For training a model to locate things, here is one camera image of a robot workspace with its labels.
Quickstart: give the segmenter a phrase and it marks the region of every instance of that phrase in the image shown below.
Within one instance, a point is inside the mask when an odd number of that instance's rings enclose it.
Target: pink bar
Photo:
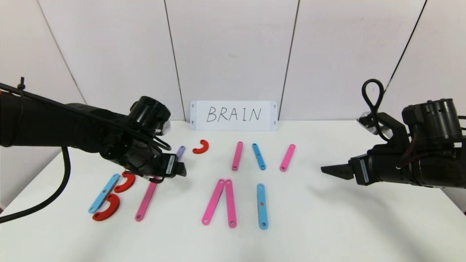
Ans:
[[[232,164],[232,170],[234,171],[238,170],[238,167],[240,166],[242,152],[243,152],[243,142],[240,141],[236,145],[236,152],[234,153],[233,164]]]
[[[209,204],[207,205],[206,212],[202,217],[202,224],[208,225],[210,224],[210,220],[212,219],[213,212],[215,212],[215,208],[217,207],[217,203],[219,202],[220,196],[222,195],[223,186],[225,185],[225,180],[219,179],[217,182],[217,186],[215,187],[212,197],[210,198]]]
[[[149,207],[149,204],[151,203],[152,195],[154,194],[156,187],[156,183],[149,182],[149,187],[147,188],[143,201],[141,202],[139,210],[136,213],[136,221],[139,222],[144,218],[145,213],[147,211],[147,207]]]
[[[228,215],[228,226],[236,227],[236,210],[234,208],[233,182],[230,179],[225,180],[226,194],[226,213]]]
[[[285,154],[283,161],[281,162],[280,170],[286,171],[288,169],[288,165],[290,164],[291,157],[293,156],[293,153],[295,152],[295,148],[296,146],[294,144],[290,144],[290,146],[288,147],[288,151]]]

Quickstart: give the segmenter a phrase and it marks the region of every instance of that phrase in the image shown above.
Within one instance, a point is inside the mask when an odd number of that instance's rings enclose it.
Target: white wall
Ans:
[[[83,100],[36,0],[0,1],[0,82],[62,103]],[[0,202],[8,205],[59,149],[0,148]]]
[[[184,120],[163,0],[39,0],[87,104],[127,115],[141,96]]]
[[[297,0],[167,0],[186,119],[193,100],[280,104]]]
[[[410,104],[453,98],[466,115],[466,1],[428,0],[381,110],[402,121]],[[444,192],[466,212],[466,189]]]
[[[362,84],[388,83],[424,1],[302,0],[279,119],[355,119],[368,111]]]

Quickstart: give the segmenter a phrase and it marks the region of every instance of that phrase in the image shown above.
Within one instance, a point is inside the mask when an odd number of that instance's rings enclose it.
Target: wall seam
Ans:
[[[283,90],[281,92],[280,108],[278,110],[278,120],[280,120],[281,106],[283,105],[283,96],[285,95],[285,85],[287,83],[288,68],[290,66],[291,50],[293,48],[293,40],[295,39],[296,22],[298,21],[298,12],[299,12],[300,2],[301,2],[301,0],[298,0],[298,5],[296,6],[295,24],[293,25],[293,33],[291,35],[291,43],[290,43],[290,50],[289,50],[289,53],[288,53],[287,69],[285,71],[285,80],[283,81]]]
[[[71,76],[71,79],[73,79],[73,82],[75,83],[76,89],[78,89],[79,95],[81,96],[82,100],[84,101],[85,104],[87,104],[86,99],[82,95],[81,90],[79,89],[78,84],[76,83],[75,77],[71,73],[71,70],[69,69],[68,63],[66,63],[65,57],[63,56],[62,50],[60,49],[60,46],[57,43],[57,40],[55,39],[54,33],[52,32],[52,28],[50,28],[50,25],[47,21],[47,18],[45,17],[44,10],[42,9],[41,3],[39,0],[37,1],[37,5],[39,6],[39,9],[41,10],[42,16],[44,17],[45,23],[47,23],[48,30],[50,31],[50,34],[52,35],[52,38],[54,39],[55,45],[57,46],[58,52],[60,52],[60,56],[63,59],[63,62],[65,63],[66,68],[68,69],[69,75]]]

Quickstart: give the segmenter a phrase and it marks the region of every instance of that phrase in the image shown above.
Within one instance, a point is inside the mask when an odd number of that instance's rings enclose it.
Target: red arc piece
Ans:
[[[124,184],[117,185],[115,187],[115,193],[121,193],[128,190],[134,184],[134,181],[136,181],[136,176],[134,174],[123,172],[121,175],[126,178],[126,181]]]
[[[209,142],[205,141],[205,140],[201,140],[200,141],[201,145],[203,145],[202,148],[194,148],[192,150],[193,153],[195,154],[202,154],[204,153],[205,151],[207,151],[207,149],[209,149]]]
[[[110,206],[102,212],[95,213],[92,216],[92,219],[95,221],[104,221],[111,217],[120,206],[120,198],[115,194],[109,194],[105,199],[110,202]]]

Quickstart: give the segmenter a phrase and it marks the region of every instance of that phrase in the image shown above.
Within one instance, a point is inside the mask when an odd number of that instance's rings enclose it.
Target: blue bar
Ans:
[[[97,196],[96,200],[92,205],[89,207],[89,213],[93,214],[99,210],[100,206],[103,204],[105,201],[105,198],[107,197],[110,192],[112,192],[113,188],[118,182],[118,179],[120,178],[120,174],[114,174],[110,180],[108,181],[107,185],[102,189],[100,194]]]
[[[254,154],[256,155],[256,159],[257,159],[257,163],[259,164],[259,168],[261,170],[265,170],[264,159],[262,158],[262,154],[260,153],[259,146],[256,143],[253,144],[253,150],[254,150]]]
[[[257,213],[259,215],[259,227],[261,229],[267,229],[267,202],[265,200],[264,184],[257,184]]]

